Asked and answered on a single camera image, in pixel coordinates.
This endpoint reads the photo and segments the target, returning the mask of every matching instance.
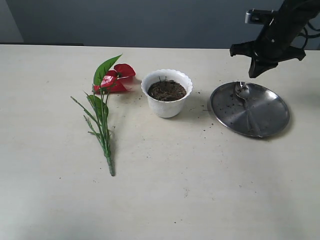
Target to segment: dirt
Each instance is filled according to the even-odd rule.
[[[174,80],[158,81],[148,90],[150,97],[164,102],[182,99],[186,94],[185,88]]]

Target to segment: metal spoon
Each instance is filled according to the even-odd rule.
[[[246,86],[246,84],[244,82],[237,81],[235,83],[234,92],[240,99],[243,100],[244,109],[246,111],[246,114],[249,118],[249,122],[250,122],[251,126],[253,127],[253,130],[255,131],[257,137],[262,138],[260,128],[259,128],[254,116],[252,115],[249,106],[248,106],[248,98],[250,96],[249,88]]]

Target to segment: gray wall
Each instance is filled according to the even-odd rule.
[[[22,43],[23,41],[6,0],[0,0],[0,43]]]
[[[277,10],[282,2],[7,0],[27,43],[158,48],[229,48],[254,40],[262,26],[245,24],[245,11]],[[320,20],[314,24],[320,27]],[[319,42],[310,40],[307,49],[316,49]],[[301,46],[303,39],[296,44]]]

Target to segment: red flower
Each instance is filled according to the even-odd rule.
[[[133,80],[133,76],[136,75],[135,71],[128,64],[117,64],[114,67],[114,70],[109,70],[102,79],[101,87],[107,88],[113,85],[109,91],[111,93],[116,92],[126,92],[127,88],[123,83],[128,83]],[[94,85],[93,90],[96,94],[100,94],[100,86]]]

